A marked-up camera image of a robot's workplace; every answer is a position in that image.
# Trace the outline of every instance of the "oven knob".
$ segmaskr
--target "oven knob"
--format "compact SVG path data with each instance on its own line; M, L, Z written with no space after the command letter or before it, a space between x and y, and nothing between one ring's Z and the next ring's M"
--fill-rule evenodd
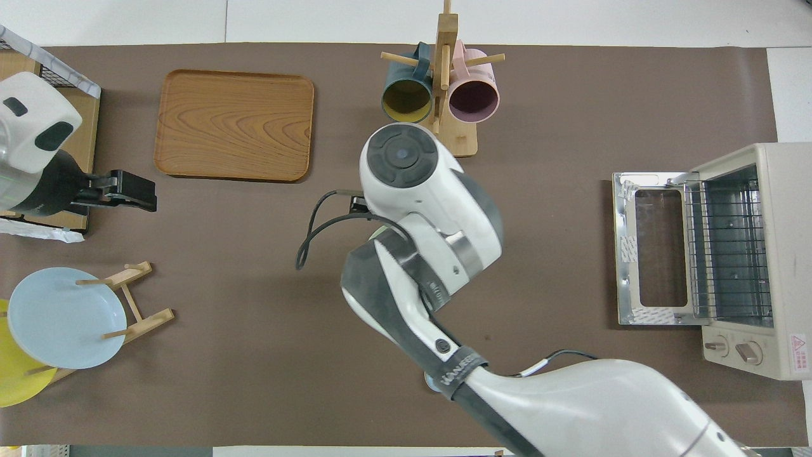
M723 342L712 342L712 343L705 343L705 349L710 350L727 350L728 345L724 344Z
M763 354L757 342L746 342L736 345L736 352L748 365L759 365L762 362Z
M714 338L716 341L705 343L705 349L716 351L722 357L728 356L728 339L722 335Z

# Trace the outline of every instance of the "mug handle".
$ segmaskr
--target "mug handle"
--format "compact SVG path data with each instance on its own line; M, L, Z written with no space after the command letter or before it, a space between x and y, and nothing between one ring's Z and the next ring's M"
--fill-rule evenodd
M417 66L414 68L412 75L417 80L422 80L425 78L425 74L429 72L429 65L431 64L429 53L429 45L423 41L417 43L417 48L412 54L412 58L417 60Z
M462 43L462 40L457 40L454 44L454 57L451 58L451 66L458 78L471 76L468 72L468 67L465 66L465 45Z

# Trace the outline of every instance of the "brown table mat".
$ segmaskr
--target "brown table mat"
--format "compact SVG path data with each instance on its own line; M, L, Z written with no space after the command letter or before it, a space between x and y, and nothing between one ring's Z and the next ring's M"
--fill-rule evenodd
M87 241L75 245L0 236L0 296L40 268L103 275L149 260L154 273L132 292L142 312L172 307L177 319L110 362L0 409L0 444L496 445L432 394L421 370L343 300L344 258L375 224L331 228L314 242L305 270L293 268L316 199L359 187L361 147L387 122L379 55L409 46L397 48L53 49L105 90L97 168L154 180L160 205L157 213L93 210ZM496 372L517 372L562 347L631 359L674 380L735 439L805 445L800 382L702 360L699 328L616 323L611 173L683 170L775 141L766 51L481 49L507 55L496 68L501 106L478 126L479 152L460 162L499 206L506 248L438 318ZM305 179L282 185L160 173L153 147L161 85L179 67L310 77L319 98ZM346 209L328 201L323 216Z

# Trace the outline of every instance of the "dark green mug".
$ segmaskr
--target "dark green mug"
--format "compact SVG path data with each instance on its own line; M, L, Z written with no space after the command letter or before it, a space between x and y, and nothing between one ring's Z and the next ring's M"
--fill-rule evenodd
M381 108L397 122L420 122L431 112L432 75L429 70L429 45L417 44L413 54L403 54L417 60L417 66L389 62L387 82L383 86Z

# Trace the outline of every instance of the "wooden tray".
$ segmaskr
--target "wooden tray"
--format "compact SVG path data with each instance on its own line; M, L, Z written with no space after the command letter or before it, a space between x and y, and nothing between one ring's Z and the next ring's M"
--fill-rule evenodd
M307 173L313 83L175 70L163 83L155 166L171 176L293 182Z

